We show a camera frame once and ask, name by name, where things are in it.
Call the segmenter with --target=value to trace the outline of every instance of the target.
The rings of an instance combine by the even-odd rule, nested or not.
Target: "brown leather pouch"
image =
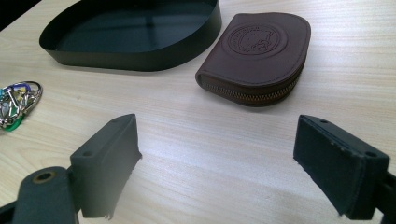
[[[286,13],[237,14],[195,75],[205,90],[240,105],[289,95],[303,70],[311,28]]]

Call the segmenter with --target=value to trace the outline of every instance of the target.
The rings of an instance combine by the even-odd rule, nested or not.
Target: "wood grain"
[[[72,152],[109,120],[135,113],[143,160],[111,223],[379,223],[379,212],[368,222],[339,217],[292,151],[299,115],[312,115],[390,155],[396,174],[394,1],[220,1],[222,31],[241,12],[293,13],[311,24],[299,83],[285,101],[263,108],[200,89],[194,74],[210,49],[155,73],[57,64],[38,38],[75,2],[42,0],[0,33],[0,85],[44,86],[21,127],[0,132],[0,204],[16,199],[27,175],[68,167]]]

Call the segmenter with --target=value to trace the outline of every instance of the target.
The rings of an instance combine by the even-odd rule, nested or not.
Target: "zipper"
[[[206,82],[202,82],[202,84],[203,87],[208,91],[213,91],[220,95],[228,96],[230,98],[247,101],[247,102],[261,102],[261,101],[273,101],[275,99],[279,99],[287,95],[297,84],[298,78],[299,77],[295,78],[287,87],[283,89],[266,94],[259,94],[259,95],[246,94],[239,91],[233,91],[223,87],[214,86]]]

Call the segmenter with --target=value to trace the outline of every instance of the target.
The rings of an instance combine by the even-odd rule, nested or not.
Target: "black metal tray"
[[[65,65],[159,71],[201,54],[220,28],[217,0],[81,0],[39,43]]]

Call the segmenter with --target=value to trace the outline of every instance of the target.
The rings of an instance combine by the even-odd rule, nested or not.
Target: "keychain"
[[[33,81],[19,82],[0,89],[0,127],[11,132],[37,104],[43,89]]]

